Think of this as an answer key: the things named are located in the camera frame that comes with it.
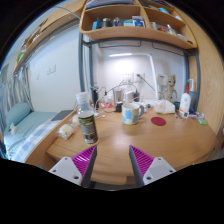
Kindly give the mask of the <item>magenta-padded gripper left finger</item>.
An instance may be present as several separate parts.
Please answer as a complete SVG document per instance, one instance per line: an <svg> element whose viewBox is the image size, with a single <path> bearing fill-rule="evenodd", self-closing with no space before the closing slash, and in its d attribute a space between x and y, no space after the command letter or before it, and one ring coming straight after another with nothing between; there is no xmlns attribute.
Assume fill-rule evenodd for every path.
<svg viewBox="0 0 224 224"><path fill-rule="evenodd" d="M96 156L97 146L93 145L73 157L63 157L49 172L87 188L90 184Z"/></svg>

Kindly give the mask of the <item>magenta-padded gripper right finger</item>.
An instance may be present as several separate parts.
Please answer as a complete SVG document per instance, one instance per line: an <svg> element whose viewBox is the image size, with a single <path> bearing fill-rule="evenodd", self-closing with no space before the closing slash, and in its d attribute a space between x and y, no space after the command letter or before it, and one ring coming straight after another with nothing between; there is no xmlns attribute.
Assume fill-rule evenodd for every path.
<svg viewBox="0 0 224 224"><path fill-rule="evenodd" d="M129 157L138 187L143 187L176 172L164 158L152 157L132 145L129 146Z"/></svg>

